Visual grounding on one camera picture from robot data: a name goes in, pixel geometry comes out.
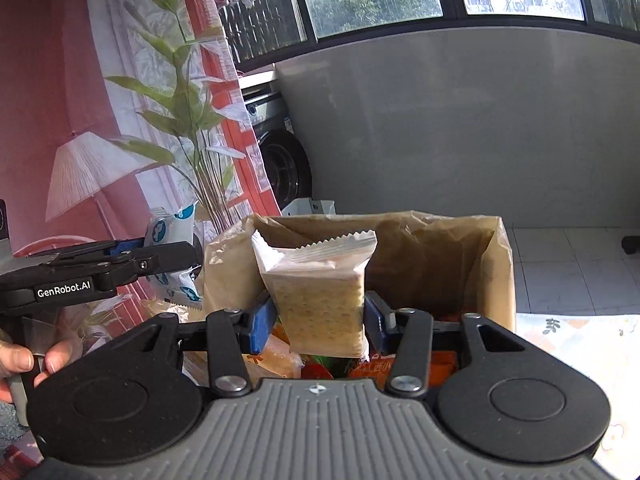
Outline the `person's left hand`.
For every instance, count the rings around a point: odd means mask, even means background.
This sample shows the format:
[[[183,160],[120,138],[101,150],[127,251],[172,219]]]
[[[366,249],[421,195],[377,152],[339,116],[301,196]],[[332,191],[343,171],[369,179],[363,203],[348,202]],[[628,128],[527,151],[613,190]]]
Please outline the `person's left hand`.
[[[77,327],[85,313],[84,307],[68,307],[61,310],[56,323],[58,336],[56,336],[55,344],[46,352],[44,369],[34,379],[35,386],[81,357],[82,342],[78,336]],[[18,344],[10,344],[4,340],[1,341],[1,401],[3,403],[13,402],[6,378],[29,372],[35,362],[35,357],[27,348]]]

